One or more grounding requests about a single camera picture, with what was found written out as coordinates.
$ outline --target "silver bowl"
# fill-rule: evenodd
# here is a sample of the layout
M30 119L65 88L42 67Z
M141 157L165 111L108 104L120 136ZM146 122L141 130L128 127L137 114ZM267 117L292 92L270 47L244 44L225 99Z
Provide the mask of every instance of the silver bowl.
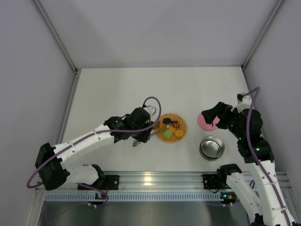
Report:
M207 136L201 141L200 154L207 160L220 158L225 151L225 144L215 136Z

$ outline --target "perforated metal rail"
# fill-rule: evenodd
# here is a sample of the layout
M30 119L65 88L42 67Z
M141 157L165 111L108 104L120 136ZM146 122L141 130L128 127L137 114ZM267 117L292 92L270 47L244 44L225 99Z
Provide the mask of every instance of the perforated metal rail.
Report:
M45 201L56 202L99 202L97 193L92 192L49 192ZM111 192L109 202L179 202L221 201L220 193L211 192Z

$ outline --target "white table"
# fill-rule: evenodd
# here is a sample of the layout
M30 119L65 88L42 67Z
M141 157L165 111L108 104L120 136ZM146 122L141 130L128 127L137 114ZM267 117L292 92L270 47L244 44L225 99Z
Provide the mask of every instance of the white table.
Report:
M162 114L176 113L185 119L188 130L183 140L168 144L153 137L146 144L132 147L130 138L89 153L74 164L94 163L104 171L209 172L236 163L248 171L237 150L237 140L229 131L207 132L197 124L201 111L219 101L236 105L237 93L247 91L240 67L82 69L64 141L93 130L111 116L131 113L145 98L156 96ZM157 107L153 100L147 104ZM198 150L202 138L208 135L225 143L224 155L215 161L205 160Z

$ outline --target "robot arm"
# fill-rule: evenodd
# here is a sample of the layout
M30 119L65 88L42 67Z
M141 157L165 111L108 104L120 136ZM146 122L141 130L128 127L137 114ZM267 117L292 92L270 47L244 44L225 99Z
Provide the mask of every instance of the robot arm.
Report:
M124 119L111 117L93 131L71 141L55 146L49 143L41 146L35 163L37 169L54 155L58 156L39 170L45 189L56 189L65 182L84 183L99 188L105 175L98 165L72 166L72 163L89 152L99 150L102 146L130 137L146 143L150 139L154 124L151 119L155 113L155 107L144 105L125 115Z
M252 110L250 118L250 140L256 156L264 169L272 178L272 183L267 179L263 169L257 164L252 156L247 142L247 117L251 105L251 98L238 94L236 107L219 102L214 108L203 111L202 114L207 124L212 124L215 117L220 121L216 126L220 129L228 129L238 139L238 151L248 165L256 183L259 197L250 186L243 180L241 170L236 164L221 166L217 170L219 180L233 189L237 197L246 209L254 226L286 226L299 225L286 207L285 200L280 191L280 186L275 173L274 156L270 145L261 136L262 119L257 110Z

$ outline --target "round wooden board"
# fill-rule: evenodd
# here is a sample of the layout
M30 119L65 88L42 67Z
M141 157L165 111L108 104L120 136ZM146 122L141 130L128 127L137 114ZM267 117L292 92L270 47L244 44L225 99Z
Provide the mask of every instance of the round wooden board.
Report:
M180 124L180 127L178 129L183 130L184 135L183 135L183 137L178 138L175 136L175 134L173 134L171 138L167 139L167 138L165 138L165 136L163 134L164 132L159 131L156 134L157 137L159 137L160 140L163 140L164 142L168 142L168 143L175 143L175 142L182 140L185 137L186 131L187 131L187 126L186 126L186 122L184 121L184 119L177 114L172 114L172 113L164 114L159 119L159 122L158 122L159 126L158 126L158 123L156 124L156 127L158 126L158 129L161 129L164 126L163 119L165 119L165 118L170 118L171 121L178 121L178 123Z

